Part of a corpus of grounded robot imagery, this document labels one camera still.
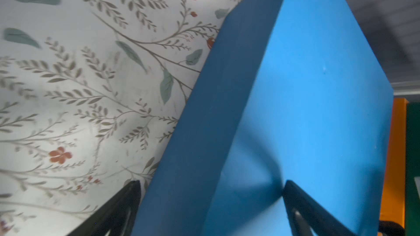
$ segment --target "blue panel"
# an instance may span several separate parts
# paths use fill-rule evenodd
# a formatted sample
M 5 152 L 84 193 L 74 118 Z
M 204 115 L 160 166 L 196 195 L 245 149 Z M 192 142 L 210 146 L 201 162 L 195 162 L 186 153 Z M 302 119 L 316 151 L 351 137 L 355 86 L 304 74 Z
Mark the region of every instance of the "blue panel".
M 285 0 L 202 236 L 291 235 L 287 179 L 377 235 L 392 101 L 345 0 Z
M 283 0 L 244 0 L 225 19 L 133 235 L 197 236 Z

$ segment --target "red berry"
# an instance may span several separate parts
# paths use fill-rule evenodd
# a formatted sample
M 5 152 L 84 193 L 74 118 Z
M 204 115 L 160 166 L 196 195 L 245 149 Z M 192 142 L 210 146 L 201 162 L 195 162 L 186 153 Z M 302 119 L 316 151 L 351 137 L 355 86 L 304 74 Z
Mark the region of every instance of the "red berry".
M 214 38 L 207 39 L 207 46 L 209 47 L 209 49 L 213 47 L 213 44 L 214 44 Z

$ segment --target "blue plastic surface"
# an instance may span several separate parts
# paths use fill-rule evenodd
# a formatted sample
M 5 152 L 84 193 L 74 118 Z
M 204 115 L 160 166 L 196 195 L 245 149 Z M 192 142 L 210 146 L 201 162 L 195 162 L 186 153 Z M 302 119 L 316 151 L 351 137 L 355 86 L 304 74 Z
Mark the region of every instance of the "blue plastic surface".
M 201 235 L 291 235 L 291 179 L 376 236 L 392 102 L 345 0 L 284 0 Z

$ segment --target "wall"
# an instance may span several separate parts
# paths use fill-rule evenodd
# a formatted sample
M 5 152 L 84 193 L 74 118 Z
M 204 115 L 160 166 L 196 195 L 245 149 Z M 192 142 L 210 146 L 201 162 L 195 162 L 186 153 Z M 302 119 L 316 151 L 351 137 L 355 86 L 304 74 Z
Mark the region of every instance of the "wall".
M 0 0 L 0 215 L 64 235 L 148 189 L 224 17 L 241 0 Z

